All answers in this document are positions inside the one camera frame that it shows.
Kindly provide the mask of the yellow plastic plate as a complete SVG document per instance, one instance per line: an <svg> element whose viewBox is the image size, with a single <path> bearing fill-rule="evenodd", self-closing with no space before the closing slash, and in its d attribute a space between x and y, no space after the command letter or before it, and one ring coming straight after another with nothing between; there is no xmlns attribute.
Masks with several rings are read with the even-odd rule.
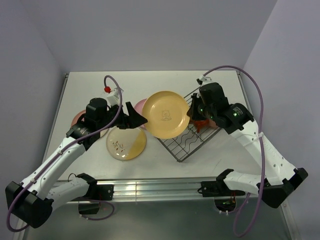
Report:
<svg viewBox="0 0 320 240"><path fill-rule="evenodd" d="M147 119L144 126L156 138L175 138L189 125L188 110L189 105L178 93L156 92L143 105L142 116Z"/></svg>

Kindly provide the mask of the orange black mug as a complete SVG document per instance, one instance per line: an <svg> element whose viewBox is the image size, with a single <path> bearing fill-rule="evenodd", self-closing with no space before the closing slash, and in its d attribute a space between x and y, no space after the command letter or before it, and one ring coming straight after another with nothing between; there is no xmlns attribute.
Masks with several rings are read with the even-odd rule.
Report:
<svg viewBox="0 0 320 240"><path fill-rule="evenodd" d="M201 129L209 125L209 120L191 120L193 126L196 128L196 132L199 133Z"/></svg>

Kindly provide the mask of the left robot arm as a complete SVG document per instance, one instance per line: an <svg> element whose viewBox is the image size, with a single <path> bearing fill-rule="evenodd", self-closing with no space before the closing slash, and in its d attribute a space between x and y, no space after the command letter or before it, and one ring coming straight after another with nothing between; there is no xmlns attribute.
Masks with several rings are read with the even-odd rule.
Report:
<svg viewBox="0 0 320 240"><path fill-rule="evenodd" d="M130 102L125 105L128 113L123 112L122 103L108 106L103 98L91 99L85 113L70 127L54 153L20 183L12 181L7 185L6 224L11 232L15 232L10 224L11 215L36 229L61 205L76 198L91 200L96 197L97 180L85 173L77 175L74 180L56 190L52 187L65 170L101 137L101 131L113 127L135 129L148 122Z"/></svg>

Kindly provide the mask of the salmon pink cup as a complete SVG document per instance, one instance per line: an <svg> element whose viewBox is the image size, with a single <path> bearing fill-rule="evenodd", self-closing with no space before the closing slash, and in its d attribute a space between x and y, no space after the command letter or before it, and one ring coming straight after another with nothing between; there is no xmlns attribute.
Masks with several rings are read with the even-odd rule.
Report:
<svg viewBox="0 0 320 240"><path fill-rule="evenodd" d="M213 120L211 120L211 119L208 121L208 125L209 125L209 127L212 128L212 129L217 129L217 128L219 128L219 126L218 126Z"/></svg>

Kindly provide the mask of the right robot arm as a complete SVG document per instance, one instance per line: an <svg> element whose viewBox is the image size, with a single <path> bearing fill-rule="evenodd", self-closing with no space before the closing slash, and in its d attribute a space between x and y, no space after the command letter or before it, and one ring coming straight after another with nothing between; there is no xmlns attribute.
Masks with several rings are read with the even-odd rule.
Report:
<svg viewBox="0 0 320 240"><path fill-rule="evenodd" d="M237 140L264 171L254 175L226 169L214 181L201 182L198 191L203 197L262 194L262 201L276 209L308 177L304 168L297 168L287 161L259 131L258 123L243 104L229 103L218 83L202 85L198 93L191 95L187 115L193 121L214 121Z"/></svg>

